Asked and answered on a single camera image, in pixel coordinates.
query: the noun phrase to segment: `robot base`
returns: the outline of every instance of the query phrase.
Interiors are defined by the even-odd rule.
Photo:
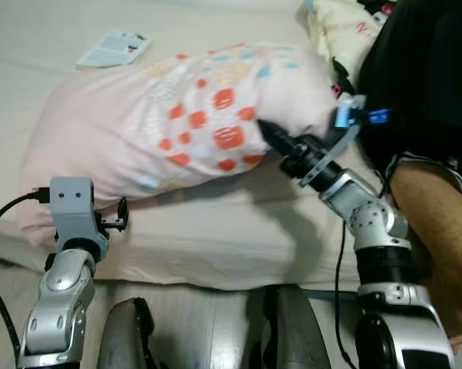
[[[316,315],[298,286],[268,287],[264,315],[270,324],[270,339],[262,368],[331,369]]]
[[[143,298],[116,304],[108,315],[99,349],[98,369],[167,369],[151,344],[154,320]]]

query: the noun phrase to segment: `cable connector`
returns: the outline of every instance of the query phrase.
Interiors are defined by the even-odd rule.
[[[34,198],[39,201],[39,204],[49,204],[49,187],[40,187],[34,192]]]

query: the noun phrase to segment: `black cable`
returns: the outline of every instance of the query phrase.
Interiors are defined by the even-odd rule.
[[[342,358],[348,364],[351,369],[357,369],[353,364],[352,360],[348,356],[348,353],[344,349],[344,345],[341,343],[340,337],[340,292],[338,290],[338,284],[340,281],[340,266],[341,266],[341,259],[344,256],[344,249],[345,249],[345,236],[347,233],[347,223],[343,223],[342,226],[342,234],[341,234],[341,246],[340,246],[340,253],[338,254],[337,260],[337,267],[335,269],[335,335],[337,336],[337,344],[338,348],[340,349],[340,353]]]
[[[35,199],[37,197],[38,197],[38,192],[32,192],[29,194],[25,194],[21,196],[20,198],[16,198],[14,201],[10,201],[6,206],[0,209],[0,217],[7,210],[17,205],[19,202],[22,202],[24,200]],[[14,323],[12,322],[12,319],[10,318],[10,314],[8,313],[7,307],[5,306],[5,303],[3,302],[1,296],[0,296],[0,315],[3,318],[5,326],[7,327],[8,336],[10,337],[12,348],[14,350],[15,363],[17,363],[19,351],[21,350],[21,343],[18,339],[17,332],[15,331]]]
[[[383,198],[384,194],[386,194],[387,192],[388,186],[389,186],[389,180],[387,179],[385,182],[383,182],[383,187],[381,188],[381,191],[379,191],[377,198]]]

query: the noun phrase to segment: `paper card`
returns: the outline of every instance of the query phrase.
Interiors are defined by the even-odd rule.
[[[135,61],[151,44],[137,33],[111,31],[76,63],[82,67],[113,67]]]

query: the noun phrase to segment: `mattress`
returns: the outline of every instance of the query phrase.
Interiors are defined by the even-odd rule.
[[[51,90],[112,29],[153,39],[143,62],[239,42],[310,47],[301,0],[0,0],[0,207],[18,193],[28,140]],[[269,155],[246,175],[130,204],[129,229],[113,234],[97,278],[191,283],[226,290],[300,283],[332,289],[341,221]],[[375,187],[356,147],[338,159]],[[341,288],[358,279],[348,238]],[[11,211],[0,222],[0,258],[42,269],[53,242],[27,244]]]

